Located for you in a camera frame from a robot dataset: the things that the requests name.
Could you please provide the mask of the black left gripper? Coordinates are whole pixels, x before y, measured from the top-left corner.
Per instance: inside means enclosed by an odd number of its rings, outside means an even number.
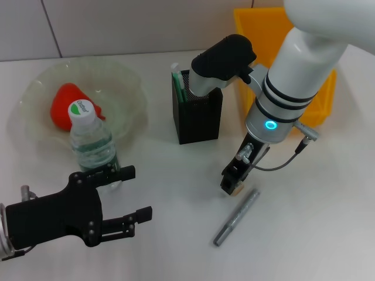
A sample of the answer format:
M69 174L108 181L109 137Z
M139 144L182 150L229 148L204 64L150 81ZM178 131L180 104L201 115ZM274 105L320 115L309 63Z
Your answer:
M134 166L116 170L104 165L72 173L67 186L58 193L7 206L12 246L20 250L69 235L81 238L88 247L97 246L103 214L96 188L134 178Z

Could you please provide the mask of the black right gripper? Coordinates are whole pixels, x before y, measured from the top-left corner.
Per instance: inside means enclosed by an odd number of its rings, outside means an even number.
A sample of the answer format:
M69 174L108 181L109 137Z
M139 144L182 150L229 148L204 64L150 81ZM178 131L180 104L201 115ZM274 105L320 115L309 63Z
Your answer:
M267 144L246 134L237 154L222 172L221 189L230 196L236 196L244 188L244 180L251 170L251 165L264 153Z

